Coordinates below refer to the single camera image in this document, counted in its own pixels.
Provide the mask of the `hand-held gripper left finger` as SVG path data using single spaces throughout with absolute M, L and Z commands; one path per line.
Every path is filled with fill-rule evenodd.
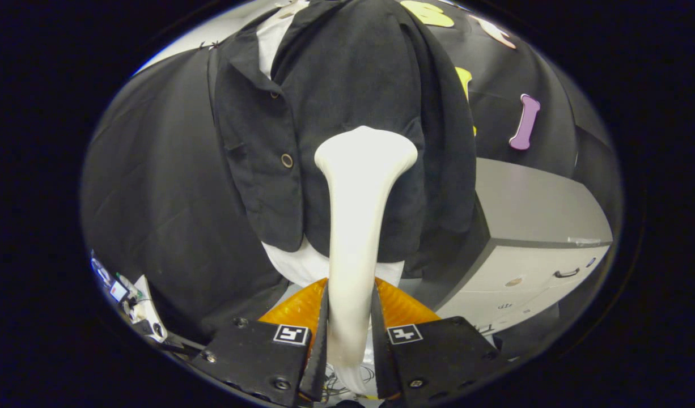
M 279 407 L 322 399 L 327 368 L 327 279 L 256 320 L 234 318 L 191 361 L 229 392 Z

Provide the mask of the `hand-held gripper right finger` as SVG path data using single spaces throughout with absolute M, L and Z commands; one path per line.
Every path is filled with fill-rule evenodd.
M 509 360 L 464 317 L 441 318 L 383 279 L 373 289 L 378 397 L 451 403 L 497 380 Z

